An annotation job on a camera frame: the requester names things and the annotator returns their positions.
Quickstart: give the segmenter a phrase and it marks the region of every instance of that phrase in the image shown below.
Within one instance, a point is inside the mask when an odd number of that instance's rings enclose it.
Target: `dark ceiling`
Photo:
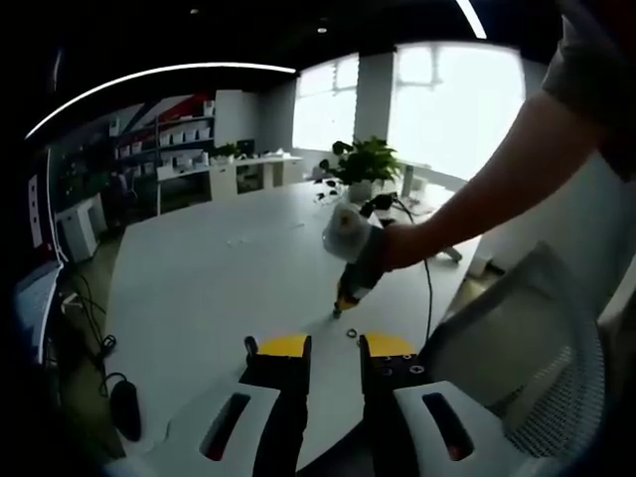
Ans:
[[[353,52],[390,50],[417,40],[475,37],[454,0],[269,0],[253,2],[108,2],[64,6],[49,2],[17,15],[28,26],[14,41],[16,89],[23,100],[19,126],[26,132],[79,93],[108,80],[162,66],[232,61],[302,70]],[[472,0],[489,43],[520,49],[547,62],[560,21],[555,0]],[[320,35],[317,28],[327,28]],[[60,55],[57,88],[52,71]],[[149,76],[108,88],[72,106],[33,136],[36,143],[132,103],[218,87],[263,90],[289,75],[207,69]]]

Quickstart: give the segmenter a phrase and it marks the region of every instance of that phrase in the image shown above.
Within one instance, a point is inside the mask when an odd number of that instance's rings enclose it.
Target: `ceiling light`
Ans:
[[[485,40],[486,32],[484,31],[484,27],[481,25],[479,21],[479,17],[475,13],[475,9],[473,8],[470,0],[455,0],[461,11],[464,13],[464,17],[470,23],[470,27],[473,29],[473,33],[477,38]]]
[[[38,124],[36,124],[36,126],[33,129],[31,129],[31,131],[29,131],[29,133],[25,136],[25,139],[29,139],[29,137],[31,137],[34,132],[40,129],[44,124],[50,121],[57,114],[60,114],[62,111],[64,111],[67,107],[75,104],[76,102],[84,99],[87,96],[90,96],[91,94],[95,92],[106,89],[109,86],[114,86],[116,84],[119,84],[121,82],[128,81],[128,80],[134,80],[135,78],[147,77],[148,75],[154,75],[156,73],[174,72],[178,70],[192,70],[195,68],[246,68],[246,69],[252,69],[252,70],[268,70],[271,72],[281,72],[281,73],[290,73],[290,74],[296,73],[296,70],[293,68],[274,67],[272,65],[259,65],[257,63],[235,63],[235,62],[189,63],[186,65],[173,65],[172,67],[161,67],[161,68],[155,68],[152,70],[146,70],[145,72],[133,73],[132,75],[127,75],[125,77],[113,79],[112,81],[105,82],[104,84],[100,84],[99,86],[96,86],[93,89],[89,89],[88,91],[83,92],[79,96],[74,97],[70,101],[65,102],[63,105],[58,107],[55,111],[53,111],[43,120],[41,120]]]

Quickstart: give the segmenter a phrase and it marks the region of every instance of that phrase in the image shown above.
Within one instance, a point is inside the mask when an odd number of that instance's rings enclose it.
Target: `bright window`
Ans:
[[[397,49],[389,144],[404,161],[470,179],[508,132],[526,96],[517,52],[429,43]]]
[[[330,151],[336,141],[351,141],[357,86],[358,55],[302,72],[296,83],[293,147]]]

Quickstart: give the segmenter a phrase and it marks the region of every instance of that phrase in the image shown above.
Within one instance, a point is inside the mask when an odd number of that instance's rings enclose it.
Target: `person's arm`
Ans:
[[[527,99],[488,163],[430,220],[387,228],[385,268],[422,261],[527,211],[567,181],[605,134],[544,91]]]

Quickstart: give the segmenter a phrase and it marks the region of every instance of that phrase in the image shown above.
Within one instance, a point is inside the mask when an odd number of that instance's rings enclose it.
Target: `wall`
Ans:
[[[387,137],[393,62],[391,54],[361,58],[355,134]],[[523,61],[527,94],[542,84],[546,66]],[[259,140],[287,148],[293,130],[295,81],[261,98]],[[326,152],[293,149],[306,170]],[[557,193],[522,216],[485,234],[478,254],[509,269],[539,241],[550,244],[600,312],[636,251],[636,185],[625,185],[596,153]]]
[[[256,139],[258,98],[239,89],[220,89],[216,97],[215,145]]]

